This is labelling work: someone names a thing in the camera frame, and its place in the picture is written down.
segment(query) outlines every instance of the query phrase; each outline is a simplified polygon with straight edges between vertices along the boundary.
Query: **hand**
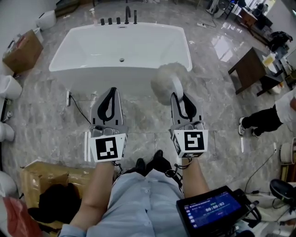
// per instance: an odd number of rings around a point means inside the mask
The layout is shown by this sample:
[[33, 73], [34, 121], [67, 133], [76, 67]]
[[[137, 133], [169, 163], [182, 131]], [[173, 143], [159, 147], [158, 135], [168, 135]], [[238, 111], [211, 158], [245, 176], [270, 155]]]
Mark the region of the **hand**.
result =
[[290, 107], [291, 107], [294, 111], [296, 111], [296, 99], [295, 99], [295, 97], [291, 100], [291, 102], [290, 102]]

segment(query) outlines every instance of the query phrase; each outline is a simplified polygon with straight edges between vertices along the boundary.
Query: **bathtub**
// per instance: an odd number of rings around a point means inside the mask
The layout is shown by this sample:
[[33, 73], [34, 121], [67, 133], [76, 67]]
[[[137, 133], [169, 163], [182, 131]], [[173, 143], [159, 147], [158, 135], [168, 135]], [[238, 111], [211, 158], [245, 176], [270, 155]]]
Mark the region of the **bathtub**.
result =
[[183, 28], [153, 23], [87, 25], [64, 38], [49, 70], [72, 93], [151, 95], [156, 69], [171, 62], [192, 69]]

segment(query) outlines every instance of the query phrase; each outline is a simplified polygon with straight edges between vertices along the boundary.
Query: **box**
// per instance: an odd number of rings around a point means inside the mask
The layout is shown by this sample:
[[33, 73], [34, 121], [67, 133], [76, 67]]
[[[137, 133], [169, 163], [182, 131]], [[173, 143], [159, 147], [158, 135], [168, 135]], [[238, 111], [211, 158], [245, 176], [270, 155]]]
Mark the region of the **box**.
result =
[[[44, 193], [51, 185], [68, 185], [73, 183], [76, 191], [82, 198], [83, 191], [89, 183], [92, 168], [69, 168], [60, 165], [49, 164], [41, 161], [34, 161], [21, 170], [21, 184], [28, 208], [38, 207], [39, 196]], [[55, 230], [62, 228], [63, 223], [54, 221], [52, 223], [42, 223]]]
[[2, 61], [18, 74], [34, 67], [43, 46], [33, 30], [26, 32], [16, 45], [15, 49], [4, 55]]

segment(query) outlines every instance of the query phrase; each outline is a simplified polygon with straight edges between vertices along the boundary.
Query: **toilet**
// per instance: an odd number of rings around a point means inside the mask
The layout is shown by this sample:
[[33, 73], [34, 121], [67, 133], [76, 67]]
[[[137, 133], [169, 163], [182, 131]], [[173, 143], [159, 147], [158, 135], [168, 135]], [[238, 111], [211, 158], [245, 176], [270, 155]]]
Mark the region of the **toilet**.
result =
[[12, 177], [0, 171], [0, 196], [9, 197], [17, 193], [17, 185]]
[[12, 142], [14, 139], [14, 130], [8, 124], [0, 122], [0, 142], [4, 140]]
[[16, 79], [10, 75], [0, 75], [0, 97], [15, 100], [21, 93], [22, 87]]

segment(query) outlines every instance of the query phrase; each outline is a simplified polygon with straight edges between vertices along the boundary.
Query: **desk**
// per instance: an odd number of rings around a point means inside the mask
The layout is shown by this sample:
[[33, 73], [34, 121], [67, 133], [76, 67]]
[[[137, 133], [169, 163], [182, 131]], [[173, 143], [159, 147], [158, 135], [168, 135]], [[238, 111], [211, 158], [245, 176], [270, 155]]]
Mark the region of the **desk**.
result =
[[262, 61], [267, 54], [252, 47], [229, 71], [228, 74], [237, 72], [241, 82], [241, 88], [236, 90], [236, 94], [247, 89], [257, 81], [261, 81], [262, 90], [257, 93], [260, 96], [266, 91], [274, 88], [283, 81], [279, 76], [282, 70], [279, 69], [279, 63], [275, 60], [271, 68], [266, 68]]
[[245, 8], [241, 9], [239, 16], [241, 16], [242, 18], [242, 23], [247, 27], [251, 27], [257, 21], [257, 18], [252, 13], [248, 12]]

